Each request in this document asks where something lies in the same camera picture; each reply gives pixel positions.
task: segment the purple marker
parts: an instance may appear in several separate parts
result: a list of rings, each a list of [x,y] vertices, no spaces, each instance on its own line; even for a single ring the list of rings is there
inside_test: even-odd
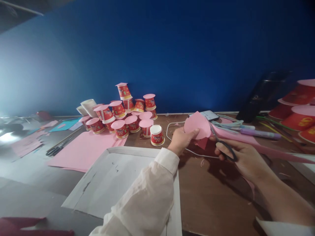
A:
[[[272,133],[272,132],[265,132],[265,131],[257,131],[254,129],[241,129],[242,134],[247,134],[251,136],[259,136],[264,138],[270,139],[281,139],[281,134]]]

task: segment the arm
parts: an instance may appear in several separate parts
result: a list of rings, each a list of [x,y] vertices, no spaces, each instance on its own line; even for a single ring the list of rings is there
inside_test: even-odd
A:
[[[234,148],[239,158],[236,166],[240,173],[261,192],[274,221],[298,225],[315,225],[315,210],[293,189],[283,183],[269,168],[260,154],[249,144],[223,140]],[[221,152],[232,157],[221,143],[216,143],[215,153],[223,160]]]
[[[141,170],[112,211],[104,216],[103,226],[96,227],[90,236],[159,236],[173,206],[178,156],[198,132],[185,134],[183,129],[177,129],[169,148],[162,148],[155,160]]]

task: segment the white sleeve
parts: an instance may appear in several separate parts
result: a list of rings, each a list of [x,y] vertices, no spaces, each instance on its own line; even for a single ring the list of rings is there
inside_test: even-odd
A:
[[[178,163],[175,153],[162,148],[90,236],[160,236],[173,206]]]
[[[261,221],[256,217],[259,225],[268,236],[313,236],[315,227],[295,225],[285,222]]]

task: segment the black bottle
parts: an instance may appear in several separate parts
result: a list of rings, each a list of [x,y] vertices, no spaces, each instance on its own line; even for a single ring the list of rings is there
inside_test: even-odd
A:
[[[291,71],[273,71],[264,74],[236,116],[236,119],[243,120],[245,123],[252,122],[290,73]]]

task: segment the scissors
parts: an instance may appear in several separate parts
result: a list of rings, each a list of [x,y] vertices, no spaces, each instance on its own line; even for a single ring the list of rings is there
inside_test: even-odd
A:
[[[226,155],[225,153],[222,153],[222,155],[224,156],[225,160],[226,159],[229,159],[230,161],[233,161],[233,162],[237,162],[237,157],[236,157],[236,154],[235,152],[233,151],[232,147],[230,145],[228,145],[226,142],[222,141],[222,140],[219,140],[216,132],[214,131],[214,128],[212,127],[212,124],[210,124],[210,128],[211,128],[211,131],[214,135],[214,137],[216,138],[216,142],[217,143],[222,143],[224,146],[226,146],[226,148],[232,153],[233,155],[233,158],[229,157],[228,155]]]
[[[46,156],[54,156],[56,155],[58,152],[60,152],[63,149],[63,146],[72,139],[73,137],[67,139],[66,141],[64,141],[62,144],[60,144],[57,147],[54,147],[53,149],[51,149],[49,152],[46,153]]]

